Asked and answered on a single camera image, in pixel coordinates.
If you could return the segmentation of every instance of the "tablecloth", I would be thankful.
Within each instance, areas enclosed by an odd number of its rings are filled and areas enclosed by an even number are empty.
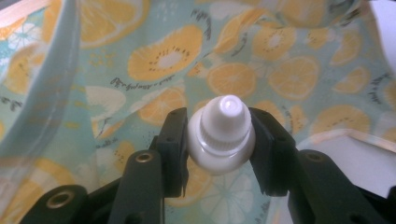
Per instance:
[[[30,121],[56,132],[21,178],[24,148],[0,145],[4,223],[57,186],[92,191],[120,177],[168,112],[191,116],[218,95],[270,112],[297,143],[349,135],[396,152],[396,80],[365,1],[78,2],[78,67],[56,105],[64,115]],[[0,29],[0,139],[40,76],[61,8],[54,0]],[[186,197],[166,199],[166,223],[276,223],[248,162],[217,176],[188,166]]]

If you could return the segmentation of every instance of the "dropper bottle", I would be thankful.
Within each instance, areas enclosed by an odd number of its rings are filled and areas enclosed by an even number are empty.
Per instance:
[[[188,151],[212,175],[223,175],[244,164],[256,135],[246,105],[234,95],[212,99],[195,112],[188,125]]]

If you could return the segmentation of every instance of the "lemon slice print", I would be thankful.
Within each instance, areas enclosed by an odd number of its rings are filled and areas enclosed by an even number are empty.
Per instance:
[[[18,159],[2,161],[4,163],[19,165]],[[61,164],[43,158],[36,160],[32,173],[22,181],[1,222],[19,223],[42,194],[61,185],[74,183],[71,173]]]
[[[42,55],[36,54],[38,45],[23,48],[12,57],[4,85],[17,94],[25,94],[33,76],[33,68],[42,63]]]
[[[93,136],[95,138],[99,139],[104,139],[108,138],[111,136],[113,133],[115,133],[124,123],[125,119],[115,123],[115,124],[99,124],[100,122],[98,121],[93,121],[92,122],[92,131],[93,131]]]
[[[234,17],[221,29],[218,43],[214,48],[216,53],[224,53],[236,46],[241,31],[253,24],[265,10],[261,8],[250,9]]]
[[[291,133],[297,134],[308,123],[305,112],[300,105],[294,105],[290,109]]]
[[[324,0],[283,0],[278,1],[277,9],[285,20],[293,26],[318,26],[327,9]]]
[[[42,37],[50,42],[62,1],[51,2],[44,13]],[[100,47],[123,38],[145,20],[149,14],[149,1],[134,0],[82,0],[81,47]]]
[[[361,36],[353,31],[346,31],[340,47],[332,56],[331,65],[344,65],[358,56],[361,51]]]
[[[306,43],[311,49],[320,49],[329,40],[332,40],[332,32],[329,28],[311,29],[306,36]]]
[[[283,62],[269,75],[270,86],[288,100],[303,100],[315,88],[320,72],[312,57],[300,56]]]
[[[126,102],[125,95],[120,91],[100,86],[87,86],[85,89],[92,121],[110,118]]]
[[[169,112],[186,105],[187,99],[184,92],[178,88],[170,88],[141,108],[138,115],[149,124],[162,126]]]
[[[128,161],[129,157],[135,152],[134,146],[127,141],[120,142],[119,146],[117,147],[114,155],[116,156],[116,161],[114,161],[114,166],[120,172],[123,172],[125,169],[126,162]]]
[[[285,117],[277,106],[271,101],[260,101],[253,107],[270,113],[282,126],[285,126]]]
[[[196,203],[210,187],[212,176],[196,165],[191,158],[187,160],[187,169],[189,169],[189,182],[186,187],[186,195],[178,198],[166,198],[167,204],[183,207]]]
[[[388,86],[384,89],[385,99],[388,104],[393,107],[393,110],[396,110],[396,81],[391,81]]]
[[[247,97],[256,89],[256,72],[243,63],[226,63],[207,75],[207,84],[217,95]]]
[[[201,200],[203,212],[214,223],[246,223],[254,201],[250,178],[237,171],[215,177],[212,183]]]
[[[3,124],[3,122],[0,120],[0,140],[3,139],[4,133],[5,133],[4,124]]]
[[[23,17],[17,21],[14,21],[8,26],[0,27],[0,40],[7,39],[16,29],[18,29],[24,22],[26,17]]]
[[[359,66],[335,84],[332,89],[341,93],[357,93],[368,84],[369,80],[370,71]]]
[[[197,112],[199,109],[201,109],[202,107],[206,106],[207,103],[209,103],[211,99],[207,99],[207,100],[203,100],[198,102],[195,107],[194,107],[194,113]]]
[[[128,62],[129,76],[151,81],[174,74],[192,63],[201,52],[202,30],[187,25],[161,41],[135,50]]]
[[[381,137],[396,143],[396,127],[389,128]]]
[[[198,62],[195,64],[195,66],[187,73],[187,76],[189,77],[195,77],[198,76],[201,73],[201,70],[204,68],[204,64],[201,62]]]
[[[370,119],[364,112],[352,105],[334,105],[319,113],[311,127],[311,134],[336,129],[353,129],[368,133]]]
[[[253,53],[265,60],[280,59],[296,40],[296,32],[292,27],[271,28],[264,26],[254,36],[252,43]]]

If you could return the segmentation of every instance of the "fabric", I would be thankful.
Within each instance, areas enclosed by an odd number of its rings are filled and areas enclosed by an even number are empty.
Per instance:
[[[61,9],[55,0],[0,29],[0,139],[34,91]],[[78,68],[56,132],[23,178],[15,161],[29,154],[0,145],[0,196],[18,189],[0,204],[4,223],[60,185],[92,191],[120,177],[167,113],[186,106],[191,116],[218,95],[270,112],[297,143],[349,135],[396,152],[396,80],[365,1],[82,0],[79,9]],[[248,162],[220,176],[188,166],[187,195],[165,201],[166,223],[265,222],[270,199]]]

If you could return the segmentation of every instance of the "white cap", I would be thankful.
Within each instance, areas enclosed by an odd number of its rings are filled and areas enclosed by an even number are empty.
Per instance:
[[[217,97],[195,112],[187,135],[190,156],[213,175],[231,172],[244,164],[256,141],[250,112],[234,95]]]
[[[234,95],[220,96],[205,106],[197,137],[210,153],[230,156],[245,146],[250,126],[245,104]]]

